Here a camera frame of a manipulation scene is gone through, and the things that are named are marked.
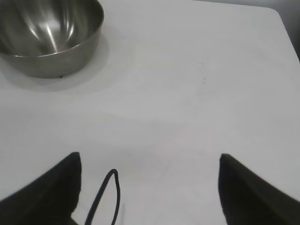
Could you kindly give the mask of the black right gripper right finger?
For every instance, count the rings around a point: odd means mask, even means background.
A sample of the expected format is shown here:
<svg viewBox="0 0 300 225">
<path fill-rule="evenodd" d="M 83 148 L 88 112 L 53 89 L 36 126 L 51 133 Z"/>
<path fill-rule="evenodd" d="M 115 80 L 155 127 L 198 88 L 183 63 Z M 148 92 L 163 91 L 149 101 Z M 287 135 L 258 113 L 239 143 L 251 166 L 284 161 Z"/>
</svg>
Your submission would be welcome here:
<svg viewBox="0 0 300 225">
<path fill-rule="evenodd" d="M 219 160 L 218 193 L 228 225 L 298 225 L 300 203 L 229 154 Z"/>
</svg>

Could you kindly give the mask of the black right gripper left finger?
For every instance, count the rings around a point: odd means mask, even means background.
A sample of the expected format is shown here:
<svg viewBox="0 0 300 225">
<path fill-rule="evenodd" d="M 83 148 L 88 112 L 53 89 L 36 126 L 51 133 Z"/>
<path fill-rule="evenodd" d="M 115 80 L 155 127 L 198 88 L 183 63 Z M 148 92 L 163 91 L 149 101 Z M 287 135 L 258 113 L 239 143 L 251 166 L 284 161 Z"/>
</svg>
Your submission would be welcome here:
<svg viewBox="0 0 300 225">
<path fill-rule="evenodd" d="M 81 191 L 80 154 L 73 152 L 0 202 L 2 225 L 74 225 Z"/>
</svg>

